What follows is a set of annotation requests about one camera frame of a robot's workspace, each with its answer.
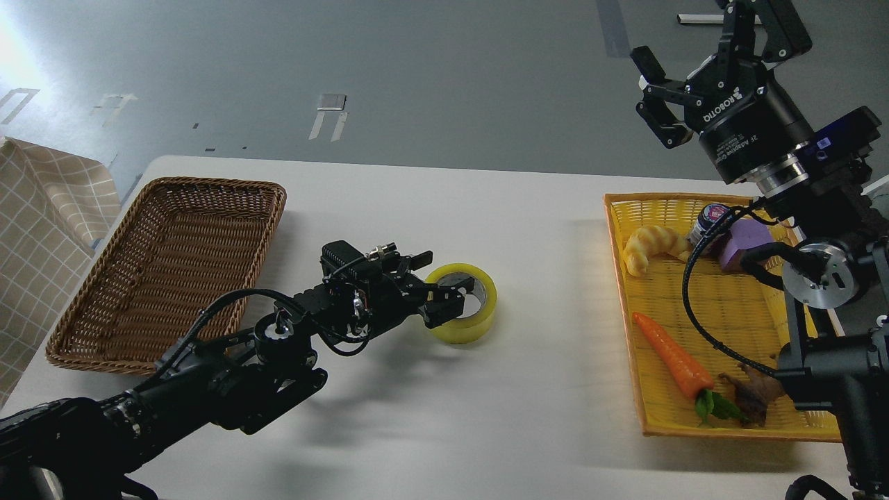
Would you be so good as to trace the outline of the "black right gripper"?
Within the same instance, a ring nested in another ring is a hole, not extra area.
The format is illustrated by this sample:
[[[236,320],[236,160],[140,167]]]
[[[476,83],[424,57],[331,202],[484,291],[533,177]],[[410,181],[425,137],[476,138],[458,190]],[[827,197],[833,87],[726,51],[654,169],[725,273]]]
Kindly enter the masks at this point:
[[[813,127],[768,65],[808,53],[813,41],[791,1],[716,4],[723,13],[717,51],[686,83],[667,78],[650,47],[631,50],[642,81],[635,110],[667,149],[689,142],[694,130],[722,180],[743,183],[813,137]],[[735,67],[739,59],[736,82],[724,81],[718,67]],[[670,103],[685,108],[685,121]]]

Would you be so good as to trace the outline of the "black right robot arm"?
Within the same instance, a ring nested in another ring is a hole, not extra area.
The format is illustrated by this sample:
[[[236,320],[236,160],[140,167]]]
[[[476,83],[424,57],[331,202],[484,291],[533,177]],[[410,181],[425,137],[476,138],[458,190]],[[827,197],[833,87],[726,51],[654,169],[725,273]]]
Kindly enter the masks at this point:
[[[640,72],[639,116],[668,149],[697,134],[725,183],[755,183],[761,196],[733,208],[703,237],[682,280],[692,325],[715,349],[774,377],[798,410],[835,415],[855,499],[887,497],[887,321],[838,335],[828,312],[870,292],[887,294],[887,219],[863,192],[865,159],[879,139],[866,106],[816,131],[775,79],[779,64],[812,48],[790,1],[720,1],[715,53],[682,81],[670,79],[649,47],[631,59]],[[788,343],[777,367],[744,358],[717,341],[692,311],[688,287],[709,240],[758,209],[802,231],[796,246],[752,248],[744,272],[781,291]]]

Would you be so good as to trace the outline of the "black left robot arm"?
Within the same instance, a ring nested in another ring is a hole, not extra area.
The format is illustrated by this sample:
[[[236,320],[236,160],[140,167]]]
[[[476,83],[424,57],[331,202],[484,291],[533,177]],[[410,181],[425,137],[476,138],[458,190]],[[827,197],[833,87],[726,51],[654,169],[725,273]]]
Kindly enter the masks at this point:
[[[209,424],[257,433],[324,387],[313,339],[349,357],[413,315],[431,330],[479,338],[497,301],[492,279],[471,265],[419,278],[432,259],[403,256],[393,243],[363,253],[334,241],[321,250],[317,287],[292,297],[223,294],[133,389],[3,418],[3,499],[156,499],[131,472]]]

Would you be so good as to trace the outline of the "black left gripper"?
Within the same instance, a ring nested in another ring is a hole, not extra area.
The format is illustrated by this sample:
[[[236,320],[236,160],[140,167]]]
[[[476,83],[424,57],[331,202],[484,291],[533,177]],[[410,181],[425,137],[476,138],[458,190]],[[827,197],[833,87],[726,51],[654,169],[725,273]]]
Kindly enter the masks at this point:
[[[366,295],[367,331],[374,339],[419,313],[433,329],[464,313],[465,297],[475,291],[473,281],[454,284],[420,284],[413,272],[433,262],[434,253],[404,254],[397,260],[365,260],[354,268],[359,288]]]

